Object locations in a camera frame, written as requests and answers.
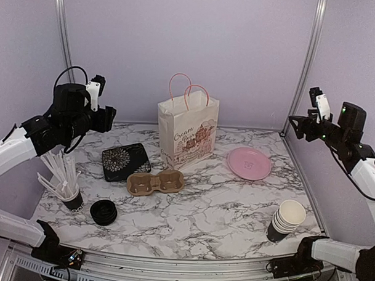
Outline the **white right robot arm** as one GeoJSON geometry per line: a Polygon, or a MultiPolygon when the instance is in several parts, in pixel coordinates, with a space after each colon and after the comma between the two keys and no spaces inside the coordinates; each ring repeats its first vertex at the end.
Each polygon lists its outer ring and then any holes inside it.
{"type": "MultiPolygon", "coordinates": [[[[361,143],[366,112],[355,104],[344,102],[337,123],[320,108],[308,110],[307,116],[289,117],[299,139],[323,141],[347,179],[366,198],[375,222],[375,152],[361,143]]],[[[356,275],[359,281],[375,281],[375,245],[356,246],[327,237],[309,237],[301,241],[291,267],[303,273],[315,260],[333,264],[356,275]]]]}

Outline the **stack of paper cups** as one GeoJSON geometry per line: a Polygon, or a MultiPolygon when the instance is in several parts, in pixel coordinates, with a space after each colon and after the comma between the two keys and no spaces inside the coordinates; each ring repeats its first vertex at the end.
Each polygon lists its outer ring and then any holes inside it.
{"type": "Polygon", "coordinates": [[[279,242],[294,232],[306,219],[305,208],[295,200],[285,200],[273,214],[266,231],[270,242],[279,242]]]}

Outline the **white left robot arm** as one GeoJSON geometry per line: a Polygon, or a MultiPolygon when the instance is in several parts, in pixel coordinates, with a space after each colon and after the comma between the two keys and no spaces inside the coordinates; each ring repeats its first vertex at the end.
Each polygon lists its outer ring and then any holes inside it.
{"type": "MultiPolygon", "coordinates": [[[[111,130],[116,110],[99,106],[106,79],[97,75],[85,80],[85,84],[55,83],[53,102],[46,113],[14,126],[0,140],[0,176],[59,145],[65,153],[72,152],[88,131],[111,130]]],[[[0,209],[0,237],[39,248],[53,263],[64,257],[55,231],[46,222],[23,219],[0,209]]]]}

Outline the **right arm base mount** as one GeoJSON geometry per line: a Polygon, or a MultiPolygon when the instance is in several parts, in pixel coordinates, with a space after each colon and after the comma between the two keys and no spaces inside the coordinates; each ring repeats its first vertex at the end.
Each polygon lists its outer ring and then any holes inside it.
{"type": "Polygon", "coordinates": [[[272,259],[265,267],[267,272],[272,273],[274,279],[321,272],[324,264],[313,258],[311,252],[315,241],[323,239],[327,237],[315,235],[303,238],[292,256],[272,259]]]}

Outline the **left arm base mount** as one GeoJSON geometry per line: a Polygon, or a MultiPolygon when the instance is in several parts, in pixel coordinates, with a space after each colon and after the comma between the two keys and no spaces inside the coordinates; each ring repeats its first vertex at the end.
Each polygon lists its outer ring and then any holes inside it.
{"type": "Polygon", "coordinates": [[[53,263],[58,266],[80,270],[83,262],[81,249],[74,249],[60,244],[60,239],[48,222],[37,220],[46,236],[39,247],[31,251],[33,258],[53,263]]]}

